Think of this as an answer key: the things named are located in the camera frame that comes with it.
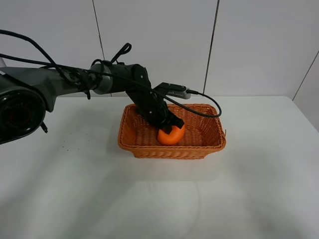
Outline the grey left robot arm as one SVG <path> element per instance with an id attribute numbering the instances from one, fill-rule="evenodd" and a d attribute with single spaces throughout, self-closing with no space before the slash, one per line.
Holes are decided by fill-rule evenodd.
<path id="1" fill-rule="evenodd" d="M 126 92 L 137 112 L 152 126 L 170 132 L 183 121 L 167 107 L 164 97 L 189 99 L 187 87 L 161 83 L 151 90 L 146 68 L 141 65 L 100 63 L 89 70 L 3 67 L 0 77 L 0 142 L 25 137 L 42 127 L 45 113 L 52 112 L 58 96 L 84 92 L 98 95 Z"/>

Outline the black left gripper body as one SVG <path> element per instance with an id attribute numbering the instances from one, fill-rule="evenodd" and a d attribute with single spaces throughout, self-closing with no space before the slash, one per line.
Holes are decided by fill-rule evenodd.
<path id="1" fill-rule="evenodd" d="M 174 115 L 168 109 L 163 97 L 149 86 L 135 86 L 126 91 L 136 105 L 138 113 L 152 126 L 166 128 L 174 125 Z"/>

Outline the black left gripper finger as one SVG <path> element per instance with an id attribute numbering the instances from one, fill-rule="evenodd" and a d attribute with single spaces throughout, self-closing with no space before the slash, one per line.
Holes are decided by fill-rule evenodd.
<path id="1" fill-rule="evenodd" d="M 170 134 L 172 131 L 172 125 L 164 125 L 159 129 L 159 132 L 165 133 L 165 134 Z"/>
<path id="2" fill-rule="evenodd" d="M 184 121 L 180 118 L 178 118 L 177 116 L 170 116 L 169 120 L 168 120 L 168 125 L 169 126 L 176 126 L 179 129 L 182 129 L 182 127 L 184 126 Z"/>

